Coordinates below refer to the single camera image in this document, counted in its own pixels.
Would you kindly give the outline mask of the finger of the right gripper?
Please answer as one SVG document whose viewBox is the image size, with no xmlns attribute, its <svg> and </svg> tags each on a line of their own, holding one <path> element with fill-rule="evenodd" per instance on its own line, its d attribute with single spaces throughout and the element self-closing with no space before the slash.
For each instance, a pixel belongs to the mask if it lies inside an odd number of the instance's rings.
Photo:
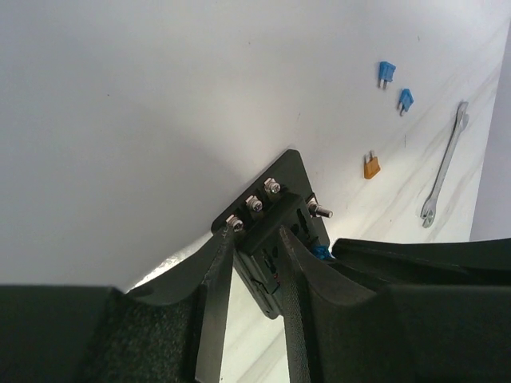
<svg viewBox="0 0 511 383">
<path fill-rule="evenodd" d="M 338 239 L 331 268 L 364 287 L 510 285 L 510 240 L 381 243 Z"/>
</svg>

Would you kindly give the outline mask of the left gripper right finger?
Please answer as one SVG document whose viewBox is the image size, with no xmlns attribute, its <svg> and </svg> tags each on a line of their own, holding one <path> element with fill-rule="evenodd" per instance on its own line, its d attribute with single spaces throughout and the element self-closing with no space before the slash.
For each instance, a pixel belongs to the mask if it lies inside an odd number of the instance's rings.
<svg viewBox="0 0 511 383">
<path fill-rule="evenodd" d="M 375 293 L 279 229 L 279 278 L 292 382 L 418 382 L 389 291 Z"/>
</svg>

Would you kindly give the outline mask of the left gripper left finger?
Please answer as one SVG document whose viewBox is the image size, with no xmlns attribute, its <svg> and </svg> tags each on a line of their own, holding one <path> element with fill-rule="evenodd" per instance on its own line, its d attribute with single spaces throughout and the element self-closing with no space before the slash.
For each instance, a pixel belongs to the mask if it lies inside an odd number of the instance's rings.
<svg viewBox="0 0 511 383">
<path fill-rule="evenodd" d="M 235 253 L 216 232 L 194 255 L 129 294 L 110 292 L 85 352 L 85 382 L 218 382 Z"/>
</svg>

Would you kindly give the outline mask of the black fuse box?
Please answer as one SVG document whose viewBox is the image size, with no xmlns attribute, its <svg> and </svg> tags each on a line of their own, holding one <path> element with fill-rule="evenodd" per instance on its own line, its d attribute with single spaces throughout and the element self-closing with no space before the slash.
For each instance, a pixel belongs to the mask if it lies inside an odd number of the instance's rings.
<svg viewBox="0 0 511 383">
<path fill-rule="evenodd" d="M 300 153 L 285 151 L 212 223 L 211 231 L 235 232 L 234 268 L 262 313 L 282 314 L 278 232 L 285 227 L 307 248 L 329 246 L 320 206 Z"/>
</svg>

